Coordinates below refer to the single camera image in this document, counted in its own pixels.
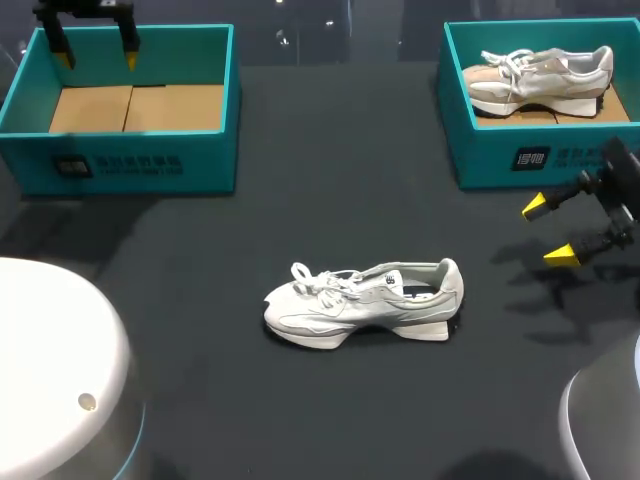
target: black table surface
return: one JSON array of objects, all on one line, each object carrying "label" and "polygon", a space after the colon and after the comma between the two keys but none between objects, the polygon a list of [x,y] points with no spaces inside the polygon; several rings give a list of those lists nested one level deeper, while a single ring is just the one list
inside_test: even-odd
[{"label": "black table surface", "polygon": [[[605,222],[577,198],[462,192],[433,63],[245,67],[235,195],[25,201],[0,175],[0,255],[63,266],[120,313],[149,395],[154,479],[568,478],[564,386],[638,325],[640,256],[540,255]],[[447,343],[384,331],[318,352],[263,329],[262,300],[312,272],[458,262]]]}]

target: sneaker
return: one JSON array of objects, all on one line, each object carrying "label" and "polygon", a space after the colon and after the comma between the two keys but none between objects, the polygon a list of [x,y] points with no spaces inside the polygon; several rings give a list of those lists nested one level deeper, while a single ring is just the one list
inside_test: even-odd
[{"label": "sneaker", "polygon": [[613,51],[606,46],[593,53],[552,48],[482,56],[488,65],[462,72],[480,115],[508,117],[525,105],[540,105],[566,115],[595,117],[613,75]]},{"label": "sneaker", "polygon": [[364,272],[316,277],[294,263],[291,273],[293,282],[265,298],[264,319],[277,335],[311,348],[336,348],[367,325],[414,340],[447,340],[449,321],[464,294],[458,266],[448,258],[440,263],[383,263]]}]

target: cardboard box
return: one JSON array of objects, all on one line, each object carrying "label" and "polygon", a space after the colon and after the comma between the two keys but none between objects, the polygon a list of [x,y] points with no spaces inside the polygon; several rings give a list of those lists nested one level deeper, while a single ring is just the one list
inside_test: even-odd
[{"label": "cardboard box", "polygon": [[63,88],[49,133],[121,132],[131,86]]},{"label": "cardboard box", "polygon": [[49,133],[219,130],[222,85],[63,88]]},{"label": "cardboard box", "polygon": [[134,88],[124,130],[218,130],[223,104],[221,85]]},{"label": "cardboard box", "polygon": [[235,185],[232,25],[66,28],[69,70],[36,29],[0,111],[0,155],[26,195],[215,194]]},{"label": "cardboard box", "polygon": [[487,118],[476,115],[478,127],[508,125],[555,125],[556,117],[549,112],[515,112],[507,118]]},{"label": "cardboard box", "polygon": [[[481,50],[500,54],[558,47],[584,52],[602,45],[614,51],[614,88],[607,91],[596,119],[558,116],[556,124],[535,125],[477,120],[462,70],[483,63]],[[603,162],[601,148],[614,136],[632,151],[640,149],[638,58],[640,23],[635,18],[446,23],[437,94],[460,187],[558,186],[583,169],[598,169]],[[624,105],[628,122],[617,105]]]}]

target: shoe tongue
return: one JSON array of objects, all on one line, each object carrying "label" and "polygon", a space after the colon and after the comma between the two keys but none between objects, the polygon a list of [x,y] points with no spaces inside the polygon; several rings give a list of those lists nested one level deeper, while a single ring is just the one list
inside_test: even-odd
[{"label": "shoe tongue", "polygon": [[390,270],[377,277],[368,278],[358,283],[358,290],[367,290],[373,287],[388,287],[396,295],[402,296],[404,288],[402,284],[402,274],[399,270]]}]

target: teal box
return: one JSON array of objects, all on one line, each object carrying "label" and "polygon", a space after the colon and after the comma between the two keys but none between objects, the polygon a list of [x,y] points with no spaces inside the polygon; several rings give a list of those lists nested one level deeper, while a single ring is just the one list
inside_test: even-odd
[{"label": "teal box", "polygon": [[[66,28],[66,69],[35,30],[0,111],[0,155],[25,195],[234,189],[240,83],[232,25],[140,26],[131,72],[117,27]],[[50,134],[62,87],[224,85],[219,130]]]},{"label": "teal box", "polygon": [[[613,85],[630,123],[478,126],[462,70],[484,63],[481,50],[501,55],[521,48],[585,52],[602,45],[613,49]],[[460,187],[556,186],[583,169],[597,169],[602,146],[614,136],[633,151],[640,149],[639,59],[635,18],[445,23],[437,95]],[[543,161],[532,169],[515,169],[520,155],[528,153]]]}]

